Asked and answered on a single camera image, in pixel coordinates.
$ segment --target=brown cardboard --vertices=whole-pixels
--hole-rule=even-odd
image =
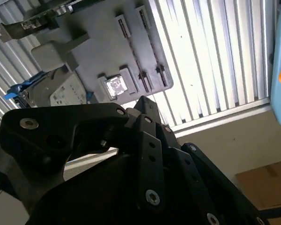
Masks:
[[[268,222],[270,225],[281,225],[281,218],[269,219]]]
[[[239,173],[236,178],[256,208],[281,205],[281,162]]]

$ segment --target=black plastic part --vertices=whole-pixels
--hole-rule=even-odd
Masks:
[[[136,111],[131,118],[116,104],[8,112],[0,126],[0,168],[8,166],[7,176],[0,173],[1,187],[13,193],[6,182],[11,181],[30,213],[27,224],[127,224],[137,220],[138,224],[258,225],[257,218],[261,218],[268,225],[196,145],[186,143],[180,148],[172,130],[155,122],[158,111],[150,111],[150,106],[157,107],[143,97],[136,105],[140,114]],[[22,128],[22,118],[34,118],[38,128]],[[89,145],[89,150],[84,148],[79,154],[97,150],[102,140],[119,151],[60,182],[67,159],[79,149],[74,143],[75,139],[79,143],[81,135],[87,137],[84,146]],[[23,194],[22,188],[33,195]],[[157,204],[148,200],[148,190],[158,194]]]
[[[226,224],[259,224],[257,217],[262,218],[260,212],[195,144],[185,143],[181,150],[192,157],[217,212],[225,218]]]
[[[148,117],[154,120],[155,123],[161,124],[158,106],[155,102],[151,101],[149,98],[145,96],[141,96],[134,108],[139,110],[142,114],[146,114]]]

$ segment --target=gray metal plate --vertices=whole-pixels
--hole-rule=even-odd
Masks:
[[[160,75],[156,72],[157,63],[147,32],[135,10],[140,5],[136,5],[132,0],[105,0],[78,13],[61,16],[57,19],[60,28],[40,32],[37,34],[37,38],[41,43],[48,40],[65,43],[71,40],[71,33],[75,33],[76,30],[87,31],[90,39],[72,51],[79,63],[77,73],[80,79],[87,91],[95,92],[99,102],[108,102],[110,99],[106,95],[106,91],[98,85],[98,76],[105,74],[109,79],[119,74],[120,67],[128,66],[138,92],[132,95],[121,94],[114,100],[118,104],[124,104],[136,100],[142,95],[151,95],[166,90],[173,85],[154,19],[149,11],[150,7],[147,2],[144,2],[144,5],[152,26],[150,34],[158,60],[166,70],[169,83],[167,87],[164,87]],[[129,43],[123,37],[115,20],[115,17],[120,14],[124,14],[140,66],[147,73],[152,84],[152,90],[149,93],[145,92],[141,80],[138,79],[139,70]]]

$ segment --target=slot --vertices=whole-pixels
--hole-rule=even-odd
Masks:
[[[119,15],[116,17],[118,27],[120,29],[120,32],[123,34],[124,38],[129,38],[131,36],[126,20],[123,15]]]

